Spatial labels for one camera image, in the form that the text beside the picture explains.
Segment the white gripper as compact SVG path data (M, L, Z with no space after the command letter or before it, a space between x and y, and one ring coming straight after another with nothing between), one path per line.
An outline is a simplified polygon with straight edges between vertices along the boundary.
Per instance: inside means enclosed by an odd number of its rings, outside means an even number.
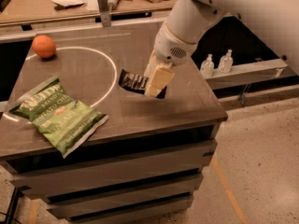
M154 51L149 57L144 72L144 76L149 79L145 94L157 97L175 76L172 64L186 63L196 47L196 44L188 44L175 37L164 22L155 37Z

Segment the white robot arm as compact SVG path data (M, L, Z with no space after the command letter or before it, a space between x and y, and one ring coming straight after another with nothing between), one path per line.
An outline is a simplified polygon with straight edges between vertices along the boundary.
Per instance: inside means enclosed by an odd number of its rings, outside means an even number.
M236 16L299 74L299 0L177 0L156 35L144 76L157 96L185 64L204 33L227 14Z

